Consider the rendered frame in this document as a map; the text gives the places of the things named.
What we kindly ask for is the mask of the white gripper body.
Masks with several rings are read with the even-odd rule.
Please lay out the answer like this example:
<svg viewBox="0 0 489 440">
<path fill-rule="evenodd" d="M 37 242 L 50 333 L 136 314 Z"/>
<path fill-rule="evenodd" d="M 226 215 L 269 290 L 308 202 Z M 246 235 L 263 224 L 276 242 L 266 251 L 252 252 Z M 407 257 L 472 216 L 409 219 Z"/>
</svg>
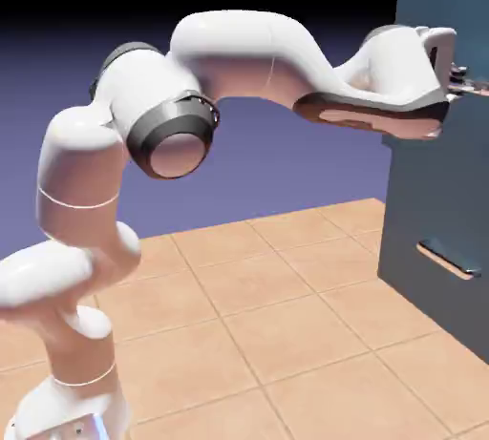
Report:
<svg viewBox="0 0 489 440">
<path fill-rule="evenodd" d="M 428 99 L 441 101 L 448 93 L 452 63 L 455 55 L 457 32 L 452 28 L 428 28 L 424 32 L 424 48 L 428 54 L 439 86 Z"/>
</svg>

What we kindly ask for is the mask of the blue-grey painted cabinet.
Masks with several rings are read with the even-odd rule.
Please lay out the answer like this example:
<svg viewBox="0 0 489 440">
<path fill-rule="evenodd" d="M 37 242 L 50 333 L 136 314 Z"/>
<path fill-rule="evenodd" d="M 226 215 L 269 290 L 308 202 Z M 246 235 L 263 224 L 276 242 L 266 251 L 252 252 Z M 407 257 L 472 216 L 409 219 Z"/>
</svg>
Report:
<svg viewBox="0 0 489 440">
<path fill-rule="evenodd" d="M 457 31 L 489 80 L 489 0 L 397 0 L 396 20 Z M 389 136 L 379 277 L 489 364 L 489 95 L 455 100 L 434 141 Z"/>
</svg>

